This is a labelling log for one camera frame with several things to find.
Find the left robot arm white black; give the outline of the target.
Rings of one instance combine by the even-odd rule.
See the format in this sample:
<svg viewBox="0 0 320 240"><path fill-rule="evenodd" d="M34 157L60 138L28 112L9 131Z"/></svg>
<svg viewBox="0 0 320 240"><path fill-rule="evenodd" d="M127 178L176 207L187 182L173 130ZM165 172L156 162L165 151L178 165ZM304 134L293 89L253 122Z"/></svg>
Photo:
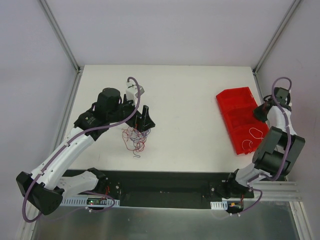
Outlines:
<svg viewBox="0 0 320 240"><path fill-rule="evenodd" d="M93 167L68 179L62 176L76 158L110 126L125 123L141 134L155 127L147 105L143 106L142 112L138 111L143 93L143 87L136 85L129 85L123 96L115 88L104 88L97 101L74 122L58 148L31 173L22 171L16 177L23 196L22 206L25 208L27 203L31 203L41 214L49 215L68 197L85 191L102 194L106 188L106 178Z"/></svg>

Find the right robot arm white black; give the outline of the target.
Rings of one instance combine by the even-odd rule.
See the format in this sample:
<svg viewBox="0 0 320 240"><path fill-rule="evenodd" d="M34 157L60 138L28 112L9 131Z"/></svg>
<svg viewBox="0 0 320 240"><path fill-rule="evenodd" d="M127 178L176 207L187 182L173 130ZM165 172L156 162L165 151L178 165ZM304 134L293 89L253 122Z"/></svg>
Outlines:
<svg viewBox="0 0 320 240"><path fill-rule="evenodd" d="M273 87L271 95L253 111L254 117L272 125L252 157L252 163L230 173L221 184L223 198L239 198L252 190L253 184L267 179L276 181L287 176L300 155L306 140L292 127L291 93L283 87Z"/></svg>

